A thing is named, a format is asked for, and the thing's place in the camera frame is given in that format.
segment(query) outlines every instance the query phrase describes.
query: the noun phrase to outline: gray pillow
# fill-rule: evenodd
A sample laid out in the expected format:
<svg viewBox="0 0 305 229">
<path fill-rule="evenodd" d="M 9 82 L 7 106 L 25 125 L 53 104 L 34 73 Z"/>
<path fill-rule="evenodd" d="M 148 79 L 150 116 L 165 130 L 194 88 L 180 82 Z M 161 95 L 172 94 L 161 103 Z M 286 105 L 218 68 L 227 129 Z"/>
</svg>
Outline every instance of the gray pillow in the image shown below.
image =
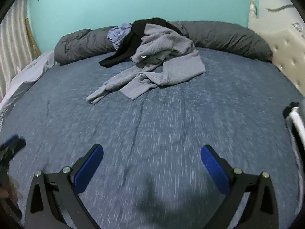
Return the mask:
<svg viewBox="0 0 305 229">
<path fill-rule="evenodd" d="M 217 21 L 170 23 L 191 39 L 196 47 L 230 52 L 261 61 L 272 61 L 272 51 L 267 42 L 249 28 Z"/>
<path fill-rule="evenodd" d="M 54 49 L 54 60 L 65 65 L 96 55 L 114 52 L 107 33 L 111 27 L 83 29 L 61 37 Z"/>
</svg>

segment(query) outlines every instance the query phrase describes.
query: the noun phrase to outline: tufted headboard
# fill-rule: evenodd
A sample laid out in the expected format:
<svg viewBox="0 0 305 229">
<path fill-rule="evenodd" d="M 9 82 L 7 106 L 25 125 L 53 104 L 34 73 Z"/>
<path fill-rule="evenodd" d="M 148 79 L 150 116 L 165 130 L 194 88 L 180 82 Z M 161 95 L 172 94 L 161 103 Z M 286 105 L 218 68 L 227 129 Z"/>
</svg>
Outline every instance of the tufted headboard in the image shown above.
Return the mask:
<svg viewBox="0 0 305 229">
<path fill-rule="evenodd" d="M 279 21 L 280 25 L 276 27 L 274 21 Z M 273 52 L 272 63 L 305 96 L 305 33 L 303 34 L 303 27 L 298 22 L 291 21 L 285 11 L 257 19 L 254 0 L 250 0 L 248 27 L 269 44 Z"/>
</svg>

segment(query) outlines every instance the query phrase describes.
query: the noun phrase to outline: bedpost finial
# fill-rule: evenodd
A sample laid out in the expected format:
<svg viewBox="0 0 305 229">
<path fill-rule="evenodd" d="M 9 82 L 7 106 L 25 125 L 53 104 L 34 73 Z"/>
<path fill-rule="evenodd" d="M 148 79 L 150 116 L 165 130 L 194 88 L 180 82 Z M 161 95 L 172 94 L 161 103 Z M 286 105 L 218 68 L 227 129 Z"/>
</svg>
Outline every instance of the bedpost finial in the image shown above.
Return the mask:
<svg viewBox="0 0 305 229">
<path fill-rule="evenodd" d="M 255 0 L 250 0 L 250 14 L 256 15 Z"/>
</svg>

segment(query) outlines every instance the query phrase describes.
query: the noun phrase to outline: metal screw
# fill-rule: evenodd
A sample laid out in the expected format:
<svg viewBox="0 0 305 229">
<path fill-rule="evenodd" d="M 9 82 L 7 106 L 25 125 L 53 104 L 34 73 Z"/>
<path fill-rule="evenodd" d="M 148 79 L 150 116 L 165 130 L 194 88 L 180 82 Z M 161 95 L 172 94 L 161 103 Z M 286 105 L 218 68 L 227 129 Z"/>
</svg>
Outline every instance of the metal screw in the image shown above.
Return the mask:
<svg viewBox="0 0 305 229">
<path fill-rule="evenodd" d="M 71 171 L 71 168 L 69 166 L 66 166 L 66 167 L 63 168 L 63 172 L 65 174 L 69 173 L 70 171 Z"/>
<path fill-rule="evenodd" d="M 242 170 L 240 168 L 234 168 L 234 173 L 240 175 L 242 173 Z"/>
<path fill-rule="evenodd" d="M 262 175 L 263 175 L 264 178 L 268 178 L 269 177 L 269 174 L 268 174 L 267 171 L 263 171 Z"/>
<path fill-rule="evenodd" d="M 42 174 L 41 170 L 38 170 L 38 171 L 35 172 L 35 176 L 37 176 L 37 177 L 39 177 L 41 174 Z"/>
</svg>

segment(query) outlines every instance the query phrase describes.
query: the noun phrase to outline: blue comforter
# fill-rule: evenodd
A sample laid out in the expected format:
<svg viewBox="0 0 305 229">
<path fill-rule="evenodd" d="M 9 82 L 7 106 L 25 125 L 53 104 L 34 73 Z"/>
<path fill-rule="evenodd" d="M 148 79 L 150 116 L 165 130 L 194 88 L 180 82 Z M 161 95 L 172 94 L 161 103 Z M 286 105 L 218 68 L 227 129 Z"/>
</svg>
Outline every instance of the blue comforter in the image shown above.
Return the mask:
<svg viewBox="0 0 305 229">
<path fill-rule="evenodd" d="M 0 141 L 15 133 L 27 140 L 10 166 L 22 211 L 37 169 L 58 172 L 99 143 L 104 159 L 80 198 L 101 228 L 201 229 L 224 198 L 200 160 L 210 144 L 233 167 L 269 172 L 280 228 L 288 228 L 299 180 L 282 111 L 301 94 L 271 63 L 199 51 L 205 74 L 134 101 L 119 91 L 96 105 L 85 100 L 132 62 L 103 68 L 106 54 L 48 71 L 0 132 Z"/>
</svg>

